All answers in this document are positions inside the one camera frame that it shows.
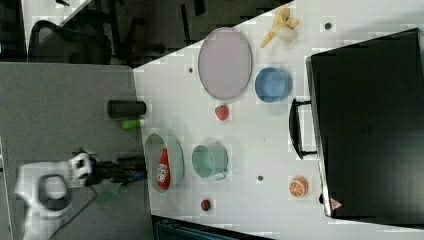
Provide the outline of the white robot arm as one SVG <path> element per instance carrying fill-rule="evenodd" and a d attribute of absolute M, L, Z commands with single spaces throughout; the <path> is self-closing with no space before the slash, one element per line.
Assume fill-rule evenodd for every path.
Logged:
<path fill-rule="evenodd" d="M 95 153 L 81 149 L 60 162 L 36 162 L 18 168 L 14 193 L 25 201 L 28 210 L 23 224 L 23 240 L 50 240 L 72 219 L 73 188 L 96 185 L 108 180 L 113 187 L 95 192 L 92 201 L 104 204 L 116 198 L 119 188 L 147 178 L 143 156 L 121 157 L 105 161 Z"/>

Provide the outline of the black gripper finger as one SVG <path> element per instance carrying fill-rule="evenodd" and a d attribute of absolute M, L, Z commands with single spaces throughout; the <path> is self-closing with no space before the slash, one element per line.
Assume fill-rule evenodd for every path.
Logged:
<path fill-rule="evenodd" d="M 132 183 L 147 178 L 144 158 L 141 156 L 118 158 L 116 161 L 97 161 L 95 181 L 108 180 L 112 183 Z"/>

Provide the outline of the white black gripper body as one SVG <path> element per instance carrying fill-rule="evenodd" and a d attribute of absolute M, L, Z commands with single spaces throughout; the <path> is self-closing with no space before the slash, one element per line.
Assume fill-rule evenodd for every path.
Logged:
<path fill-rule="evenodd" d="M 73 156 L 68 163 L 70 164 L 70 187 L 81 187 L 84 186 L 88 178 L 93 173 L 92 164 L 96 161 L 95 155 L 87 152 L 80 151 Z"/>

